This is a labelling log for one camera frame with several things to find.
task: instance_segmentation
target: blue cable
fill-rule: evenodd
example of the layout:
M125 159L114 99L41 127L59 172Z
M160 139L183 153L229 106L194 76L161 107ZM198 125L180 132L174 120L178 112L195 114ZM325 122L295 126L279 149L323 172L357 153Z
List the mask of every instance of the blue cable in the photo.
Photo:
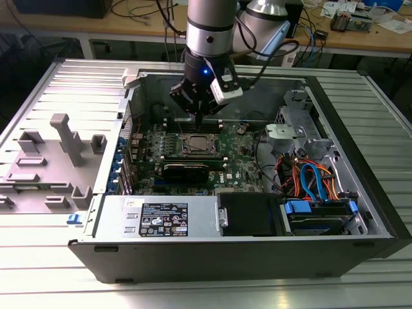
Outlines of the blue cable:
M315 177L316 177L316 186L317 186L317 191L319 192L319 197L322 200L327 201L328 197L326 196L326 192L324 191L323 187L322 187L322 178L321 178L321 174L319 172L319 170L316 168L316 166L312 163L306 163L305 165L302 166L301 169L301 183L302 183L302 188L303 190L306 191L306 193L309 194L309 196L311 197L312 201L316 201L316 196L313 194L313 192L308 188L307 184L306 184L306 178L304 177L304 172L308 169L311 168L314 170L315 173Z
M312 42L312 49L310 50L310 56L309 56L309 61L307 64L304 65L304 68L307 68L307 65L310 64L314 60L314 50L315 50L315 38L314 34L312 33L311 29L303 24L298 24L298 26L305 28L305 30L308 30Z

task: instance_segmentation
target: side panel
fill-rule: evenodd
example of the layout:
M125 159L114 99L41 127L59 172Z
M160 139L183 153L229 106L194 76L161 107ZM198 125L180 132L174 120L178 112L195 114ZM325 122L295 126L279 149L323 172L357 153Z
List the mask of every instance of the side panel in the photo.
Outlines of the side panel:
M103 283L339 277L393 240L80 244L69 248Z
M348 157L353 170L368 194L373 206L377 210L381 220L384 222L388 232L397 238L397 242L394 243L393 246L388 247L378 256L375 256L375 258L387 258L410 244L412 240L411 234L402 222L402 219L398 215L376 176L373 174L362 153L359 151L359 148L356 146L349 131L346 129L346 126L337 114L317 79L315 77L308 77L307 80L321 109L319 112L323 113L325 119L328 120L328 125L332 129L333 134L336 136L341 147L344 149L345 155Z

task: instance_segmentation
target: warning label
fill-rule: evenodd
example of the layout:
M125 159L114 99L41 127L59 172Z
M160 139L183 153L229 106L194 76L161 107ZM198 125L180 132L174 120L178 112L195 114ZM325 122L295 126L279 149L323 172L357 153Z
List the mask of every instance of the warning label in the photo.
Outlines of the warning label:
M144 203L140 218L142 237L187 236L187 203Z

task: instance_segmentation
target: motherboard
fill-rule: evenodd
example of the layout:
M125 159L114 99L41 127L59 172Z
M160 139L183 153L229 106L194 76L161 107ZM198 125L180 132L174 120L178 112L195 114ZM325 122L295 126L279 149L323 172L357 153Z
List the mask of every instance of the motherboard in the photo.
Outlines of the motherboard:
M256 130L239 123L187 133L159 124L135 135L136 195L262 192L254 163Z

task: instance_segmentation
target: metal extrusion rail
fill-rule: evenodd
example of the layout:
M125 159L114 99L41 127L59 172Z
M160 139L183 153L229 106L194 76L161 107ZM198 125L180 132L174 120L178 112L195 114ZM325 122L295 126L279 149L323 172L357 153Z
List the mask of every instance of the metal extrusion rail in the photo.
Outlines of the metal extrusion rail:
M80 137L108 133L125 95L124 69L139 66L165 69L175 64L83 60L52 64L0 136L0 177L20 149L16 140L23 129L59 138L48 129L55 112L69 114L70 127ZM317 77L412 232L412 127L376 84L355 71L268 68L267 73ZM388 259L369 260L341 278L105 285L67 249L76 229L68 227L66 219L64 214L0 215L1 304L14 308L39 302L59 308L412 306L412 246Z

